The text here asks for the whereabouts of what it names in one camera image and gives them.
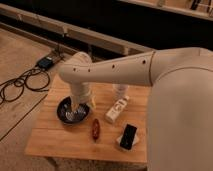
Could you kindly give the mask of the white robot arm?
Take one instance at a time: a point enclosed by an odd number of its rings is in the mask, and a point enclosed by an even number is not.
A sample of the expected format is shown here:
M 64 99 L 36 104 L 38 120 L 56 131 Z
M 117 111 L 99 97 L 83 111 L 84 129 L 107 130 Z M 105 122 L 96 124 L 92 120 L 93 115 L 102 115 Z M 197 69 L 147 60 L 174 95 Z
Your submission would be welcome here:
M 149 86 L 148 171 L 213 171 L 213 51 L 154 50 L 94 63 L 78 52 L 59 70 L 76 102 L 91 82 Z

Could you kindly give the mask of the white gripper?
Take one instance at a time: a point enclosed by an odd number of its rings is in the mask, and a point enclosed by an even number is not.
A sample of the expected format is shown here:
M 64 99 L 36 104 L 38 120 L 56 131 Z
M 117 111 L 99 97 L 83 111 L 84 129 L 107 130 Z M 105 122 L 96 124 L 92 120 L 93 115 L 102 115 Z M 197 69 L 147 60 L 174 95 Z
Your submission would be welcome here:
M 75 111 L 79 104 L 87 103 L 91 109 L 96 108 L 96 102 L 94 98 L 91 98 L 92 91 L 89 83 L 74 83 L 70 85 L 71 97 L 73 103 L 71 105 L 72 110 Z

